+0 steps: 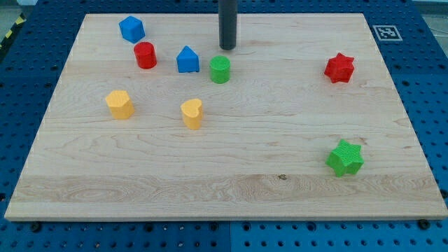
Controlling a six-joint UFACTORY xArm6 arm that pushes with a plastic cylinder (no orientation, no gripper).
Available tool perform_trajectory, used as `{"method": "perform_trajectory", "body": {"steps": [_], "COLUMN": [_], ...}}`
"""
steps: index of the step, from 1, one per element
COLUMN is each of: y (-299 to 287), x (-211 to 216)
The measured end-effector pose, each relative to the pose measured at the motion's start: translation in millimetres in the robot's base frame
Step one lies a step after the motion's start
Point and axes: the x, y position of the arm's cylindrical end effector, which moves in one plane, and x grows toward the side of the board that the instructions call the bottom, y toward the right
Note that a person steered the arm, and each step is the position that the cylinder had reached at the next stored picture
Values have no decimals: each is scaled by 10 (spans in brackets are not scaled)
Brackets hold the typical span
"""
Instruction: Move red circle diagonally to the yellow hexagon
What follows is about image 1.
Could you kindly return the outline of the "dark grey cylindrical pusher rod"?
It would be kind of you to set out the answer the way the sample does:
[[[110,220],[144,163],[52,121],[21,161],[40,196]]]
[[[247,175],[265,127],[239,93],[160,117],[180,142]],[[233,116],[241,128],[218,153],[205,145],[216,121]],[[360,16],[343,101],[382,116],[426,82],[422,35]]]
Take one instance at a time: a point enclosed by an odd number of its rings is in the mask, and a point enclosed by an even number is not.
[[[237,44],[237,0],[218,1],[219,46],[233,50]]]

